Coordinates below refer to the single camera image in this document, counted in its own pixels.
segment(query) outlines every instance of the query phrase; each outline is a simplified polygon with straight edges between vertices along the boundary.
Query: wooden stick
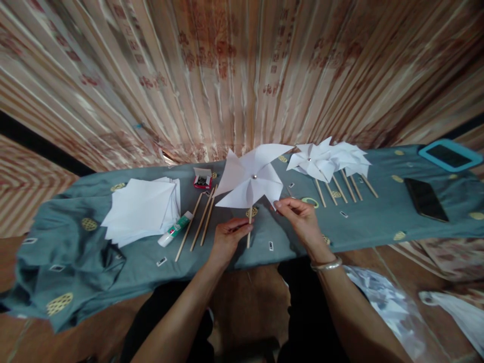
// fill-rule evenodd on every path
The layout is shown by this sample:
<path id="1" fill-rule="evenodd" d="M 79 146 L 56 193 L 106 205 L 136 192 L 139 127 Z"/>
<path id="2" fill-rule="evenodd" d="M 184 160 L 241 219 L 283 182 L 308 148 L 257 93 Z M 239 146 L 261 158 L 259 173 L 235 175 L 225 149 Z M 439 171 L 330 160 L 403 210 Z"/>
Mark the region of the wooden stick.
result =
<path id="1" fill-rule="evenodd" d="M 372 193 L 375 196 L 375 198 L 378 198 L 377 192 L 375 192 L 375 189 L 373 189 L 373 187 L 370 184 L 370 182 L 368 181 L 367 177 L 364 176 L 363 174 L 361 174 L 361 177 L 363 178 L 363 181 L 367 184 L 368 188 L 370 188 L 370 190 L 372 191 Z"/>
<path id="2" fill-rule="evenodd" d="M 200 229 L 202 228 L 203 220 L 205 219 L 205 214 L 207 214 L 207 209 L 208 209 L 208 205 L 210 204 L 210 199 L 212 199 L 212 194 L 213 194 L 213 189 L 210 192 L 210 196 L 208 197 L 207 204 L 205 205 L 205 210 L 203 211 L 202 219 L 200 220 L 200 225 L 198 226 L 197 233 L 195 234 L 195 238 L 193 239 L 192 247 L 190 248 L 190 252 L 193 251 L 193 248 L 195 247 L 195 242 L 197 241 L 198 235 L 200 233 Z"/>
<path id="3" fill-rule="evenodd" d="M 254 206 L 251 206 L 251 212 L 249 213 L 249 224 L 252 224 L 252 208 Z M 249 234 L 247 235 L 247 248 L 249 249 L 251 247 L 251 232 L 249 231 Z"/>
<path id="4" fill-rule="evenodd" d="M 341 194 L 341 196 L 343 197 L 343 200 L 345 203 L 348 203 L 348 201 L 346 200 L 346 197 L 344 196 L 344 193 L 343 193 L 343 190 L 341 190 L 341 187 L 339 186 L 339 183 L 338 181 L 336 180 L 336 176 L 333 175 L 333 180 L 334 180 L 334 183 L 336 184 L 336 187 L 338 188 L 338 191 L 339 193 Z"/>
<path id="5" fill-rule="evenodd" d="M 215 186 L 215 190 L 213 194 L 217 191 L 218 184 Z M 205 228 L 203 230 L 203 235 L 202 235 L 202 241 L 200 242 L 200 247 L 203 246 L 203 242 L 205 241 L 205 235 L 207 234 L 207 227 L 208 223 L 210 222 L 210 216 L 212 215 L 212 208 L 213 208 L 213 202 L 215 201 L 215 197 L 212 197 L 212 203 L 210 203 L 210 209 L 208 210 L 208 216 L 207 216 L 207 222 L 205 223 Z"/>
<path id="6" fill-rule="evenodd" d="M 346 186 L 348 187 L 349 193 L 351 194 L 353 201 L 356 203 L 356 198 L 354 197 L 353 189 L 351 188 L 351 185 L 349 184 L 348 178 L 346 177 L 346 174 L 344 173 L 343 169 L 341 170 L 341 174 L 343 174 L 344 182 L 346 183 Z"/>
<path id="7" fill-rule="evenodd" d="M 331 196 L 331 199 L 333 200 L 334 205 L 338 205 L 338 203 L 336 202 L 336 199 L 334 199 L 333 193 L 331 193 L 331 188 L 329 187 L 328 183 L 325 183 L 325 185 L 326 185 L 326 188 L 328 188 L 329 195 Z"/>
<path id="8" fill-rule="evenodd" d="M 361 194 L 359 193 L 359 189 L 356 186 L 356 182 L 354 181 L 353 175 L 350 175 L 349 178 L 351 179 L 351 182 L 353 183 L 354 189 L 356 190 L 356 193 L 358 194 L 358 198 L 362 201 L 363 198 L 361 197 Z"/>
<path id="9" fill-rule="evenodd" d="M 321 198 L 321 202 L 323 202 L 323 207 L 326 208 L 326 203 L 324 202 L 323 193 L 321 192 L 321 187 L 319 186 L 319 181 L 316 178 L 314 178 L 314 180 L 316 181 L 316 186 L 318 187 L 318 193 Z"/>
<path id="10" fill-rule="evenodd" d="M 190 231 L 190 227 L 192 226 L 192 222 L 195 219 L 195 213 L 197 213 L 197 208 L 198 208 L 198 205 L 200 204 L 200 200 L 202 199 L 202 195 L 203 195 L 203 193 L 200 193 L 200 195 L 198 196 L 197 203 L 196 203 L 195 208 L 194 208 L 193 213 L 192 213 L 193 218 L 190 221 L 190 223 L 188 224 L 187 231 L 185 232 L 185 236 L 183 237 L 183 241 L 181 241 L 181 246 L 180 246 L 180 249 L 178 250 L 178 253 L 176 254 L 175 262 L 178 262 L 178 259 L 180 258 L 180 254 L 182 253 L 182 249 L 183 249 L 183 246 L 184 246 L 185 241 L 187 239 L 188 232 Z"/>

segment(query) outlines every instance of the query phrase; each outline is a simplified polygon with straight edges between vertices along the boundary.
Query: gray-green cloth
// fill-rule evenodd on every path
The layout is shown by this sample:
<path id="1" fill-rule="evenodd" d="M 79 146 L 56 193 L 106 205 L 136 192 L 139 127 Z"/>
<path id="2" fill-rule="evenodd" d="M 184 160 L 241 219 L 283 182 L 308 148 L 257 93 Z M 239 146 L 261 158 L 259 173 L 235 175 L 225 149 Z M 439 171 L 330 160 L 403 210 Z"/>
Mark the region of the gray-green cloth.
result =
<path id="1" fill-rule="evenodd" d="M 316 209 L 319 224 L 331 240 L 334 252 L 429 237 L 483 237 L 484 220 L 479 218 L 484 213 L 484 184 L 469 171 L 454 175 L 439 168 L 418 156 L 417 150 L 418 146 L 369 150 L 367 158 L 372 166 L 368 179 L 379 198 L 375 198 L 366 184 L 356 177 L 363 201 L 355 203 L 341 173 L 337 172 L 335 177 L 348 203 L 339 197 L 336 198 L 338 205 L 334 205 L 326 186 L 320 182 L 326 208 L 322 206 L 311 177 L 295 170 L 286 171 L 287 163 L 279 159 L 275 159 L 272 165 L 284 183 L 283 196 L 288 194 L 286 187 L 294 183 L 289 189 L 292 196 L 299 199 L 310 197 L 319 202 Z M 219 177 L 214 183 L 217 184 L 224 165 L 225 161 L 220 161 L 196 166 L 216 172 Z M 11 309 L 10 313 L 50 319 L 54 331 L 58 332 L 120 300 L 149 292 L 159 284 L 193 277 L 207 261 L 215 226 L 234 216 L 245 216 L 246 210 L 214 207 L 204 246 L 200 247 L 199 237 L 190 252 L 208 200 L 203 196 L 178 262 L 174 260 L 183 232 L 165 248 L 157 243 L 159 236 L 152 236 L 118 250 L 104 239 L 106 228 L 100 225 L 111 208 L 111 188 L 127 184 L 131 178 L 179 178 L 181 213 L 192 211 L 201 192 L 193 187 L 194 166 L 98 173 L 79 179 L 65 193 L 42 204 L 28 235 L 27 242 L 31 243 L 23 244 L 18 251 L 16 285 L 3 301 Z M 406 177 L 433 186 L 450 223 L 417 214 L 402 183 Z M 337 191 L 333 181 L 330 188 Z M 265 197 L 255 207 L 258 213 L 251 248 L 246 249 L 245 239 L 241 241 L 230 269 L 270 264 L 305 254 L 287 220 L 270 210 Z M 98 227 L 86 230 L 82 225 L 85 218 L 97 222 Z M 273 251 L 269 249 L 269 242 L 272 242 Z M 167 261 L 157 266 L 156 263 L 163 258 Z M 55 300 L 60 296 L 63 296 L 64 304 Z M 55 314 L 48 316 L 48 310 Z"/>

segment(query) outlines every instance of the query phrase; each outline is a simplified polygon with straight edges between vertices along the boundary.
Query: white plastic bag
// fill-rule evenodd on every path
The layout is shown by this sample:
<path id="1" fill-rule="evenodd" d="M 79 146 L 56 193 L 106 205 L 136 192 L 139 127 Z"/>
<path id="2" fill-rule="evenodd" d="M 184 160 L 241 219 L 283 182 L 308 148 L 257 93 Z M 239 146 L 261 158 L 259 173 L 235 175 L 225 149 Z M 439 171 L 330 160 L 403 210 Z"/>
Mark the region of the white plastic bag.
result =
<path id="1" fill-rule="evenodd" d="M 421 291 L 418 296 L 424 304 L 429 306 L 440 305 L 452 315 L 460 330 L 484 359 L 484 311 L 446 293 Z"/>
<path id="2" fill-rule="evenodd" d="M 415 302 L 376 272 L 354 266 L 344 270 L 415 361 L 425 351 L 424 320 Z"/>

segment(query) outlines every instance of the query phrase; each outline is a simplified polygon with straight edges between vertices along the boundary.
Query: small box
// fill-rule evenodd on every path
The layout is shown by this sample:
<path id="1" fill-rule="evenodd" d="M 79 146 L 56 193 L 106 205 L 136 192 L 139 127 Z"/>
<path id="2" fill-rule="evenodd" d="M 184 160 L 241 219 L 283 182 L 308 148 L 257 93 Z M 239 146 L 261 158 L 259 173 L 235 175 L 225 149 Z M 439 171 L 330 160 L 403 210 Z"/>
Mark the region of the small box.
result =
<path id="1" fill-rule="evenodd" d="M 212 170 L 200 168 L 193 168 L 193 170 L 195 172 L 195 180 L 193 181 L 193 186 L 195 188 L 212 188 Z"/>

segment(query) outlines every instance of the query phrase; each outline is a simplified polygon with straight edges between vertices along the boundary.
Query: glue stick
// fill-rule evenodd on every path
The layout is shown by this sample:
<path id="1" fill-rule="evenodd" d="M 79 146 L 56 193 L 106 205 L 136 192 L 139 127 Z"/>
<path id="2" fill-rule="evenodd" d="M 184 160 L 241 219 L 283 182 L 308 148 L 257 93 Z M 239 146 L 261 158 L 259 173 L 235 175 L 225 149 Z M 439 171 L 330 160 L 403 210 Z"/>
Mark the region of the glue stick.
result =
<path id="1" fill-rule="evenodd" d="M 158 244 L 162 247 L 168 246 L 168 244 L 173 241 L 178 232 L 184 229 L 188 223 L 193 219 L 193 214 L 186 212 L 179 220 L 176 222 L 167 233 L 160 237 Z"/>

